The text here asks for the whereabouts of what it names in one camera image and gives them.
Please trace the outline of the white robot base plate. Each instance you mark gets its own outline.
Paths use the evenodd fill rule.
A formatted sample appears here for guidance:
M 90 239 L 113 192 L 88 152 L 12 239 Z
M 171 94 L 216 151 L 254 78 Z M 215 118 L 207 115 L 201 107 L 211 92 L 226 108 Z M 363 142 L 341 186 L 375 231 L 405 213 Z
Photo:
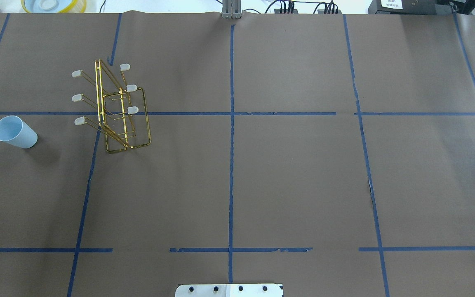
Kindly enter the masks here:
M 184 284 L 176 297 L 283 297 L 283 285 L 275 283 Z

